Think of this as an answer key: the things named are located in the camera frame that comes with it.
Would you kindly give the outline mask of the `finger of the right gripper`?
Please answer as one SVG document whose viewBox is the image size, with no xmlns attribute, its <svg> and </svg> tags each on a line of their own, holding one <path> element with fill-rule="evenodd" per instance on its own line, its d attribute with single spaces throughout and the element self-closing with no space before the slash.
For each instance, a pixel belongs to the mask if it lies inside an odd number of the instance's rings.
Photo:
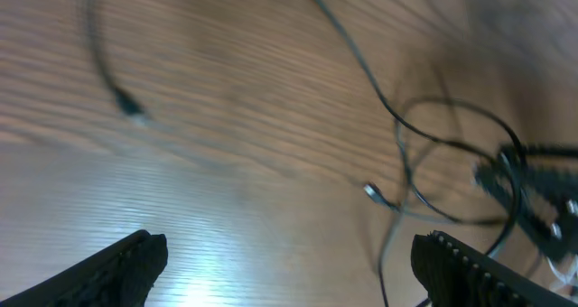
<svg viewBox="0 0 578 307">
<path fill-rule="evenodd" d="M 544 256 L 561 262 L 577 253 L 577 148 L 526 144 L 522 153 L 512 144 L 498 152 L 521 190 L 517 223 Z"/>
</svg>

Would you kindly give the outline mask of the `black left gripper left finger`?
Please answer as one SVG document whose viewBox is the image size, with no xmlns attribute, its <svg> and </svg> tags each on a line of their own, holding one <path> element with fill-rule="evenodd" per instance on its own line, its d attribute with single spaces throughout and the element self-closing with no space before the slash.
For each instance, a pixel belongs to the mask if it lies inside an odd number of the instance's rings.
<svg viewBox="0 0 578 307">
<path fill-rule="evenodd" d="M 1 305 L 140 307 L 167 261 L 166 236 L 141 229 Z"/>
</svg>

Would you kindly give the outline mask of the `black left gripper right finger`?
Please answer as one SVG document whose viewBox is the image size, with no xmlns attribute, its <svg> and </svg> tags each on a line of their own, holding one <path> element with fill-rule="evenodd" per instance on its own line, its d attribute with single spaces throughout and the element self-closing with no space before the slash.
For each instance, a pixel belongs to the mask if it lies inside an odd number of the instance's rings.
<svg viewBox="0 0 578 307">
<path fill-rule="evenodd" d="M 431 307 L 577 307 L 450 235 L 414 236 L 411 266 Z"/>
</svg>

